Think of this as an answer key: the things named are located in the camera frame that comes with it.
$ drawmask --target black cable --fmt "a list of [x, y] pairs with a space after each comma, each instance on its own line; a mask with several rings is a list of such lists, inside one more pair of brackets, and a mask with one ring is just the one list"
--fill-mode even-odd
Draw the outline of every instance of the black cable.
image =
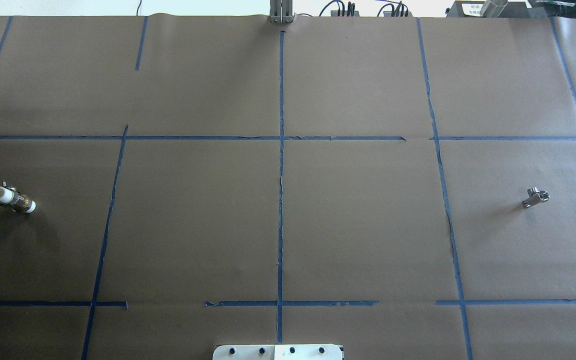
[[332, 3], [336, 3], [336, 6], [339, 6], [339, 4], [341, 4], [341, 11], [339, 11], [339, 10], [336, 11], [337, 16], [341, 16], [341, 14], [346, 12], [346, 5], [344, 4], [344, 2], [342, 0], [332, 0], [329, 3], [327, 3], [327, 5], [324, 6], [323, 9], [321, 9], [319, 16], [322, 16], [322, 14], [324, 14], [324, 11], [326, 11], [326, 8], [329, 7], [330, 5], [332, 5]]
[[393, 16], [392, 14], [395, 13], [395, 6], [393, 4], [386, 4], [386, 5], [382, 6], [381, 9], [379, 9], [379, 12], [377, 13], [377, 18], [379, 18], [379, 16], [382, 14], [382, 10], [386, 9], [386, 7], [389, 5], [392, 7], [392, 11], [390, 12], [390, 14], [391, 14], [390, 16]]

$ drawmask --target metal bracket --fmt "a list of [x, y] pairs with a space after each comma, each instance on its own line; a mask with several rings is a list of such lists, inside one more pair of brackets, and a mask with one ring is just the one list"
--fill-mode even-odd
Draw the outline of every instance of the metal bracket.
[[290, 24], [295, 20], [293, 0], [270, 0], [270, 22]]
[[343, 347], [335, 344], [222, 345], [212, 360], [343, 360]]
[[528, 198], [521, 203], [524, 208], [530, 208], [537, 204], [545, 203], [550, 198], [551, 196], [548, 194], [548, 191], [539, 190], [537, 187], [531, 187], [528, 189]]

